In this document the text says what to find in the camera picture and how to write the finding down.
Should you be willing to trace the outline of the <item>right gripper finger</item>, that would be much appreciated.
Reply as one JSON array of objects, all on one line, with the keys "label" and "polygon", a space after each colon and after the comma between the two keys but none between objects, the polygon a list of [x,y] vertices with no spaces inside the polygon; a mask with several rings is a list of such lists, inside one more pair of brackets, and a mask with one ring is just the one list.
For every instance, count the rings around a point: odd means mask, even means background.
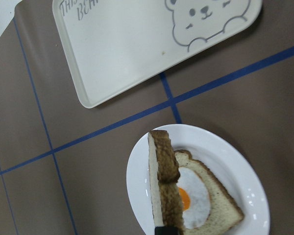
[{"label": "right gripper finger", "polygon": [[181,235],[180,230],[173,226],[159,226],[154,229],[155,235]]}]

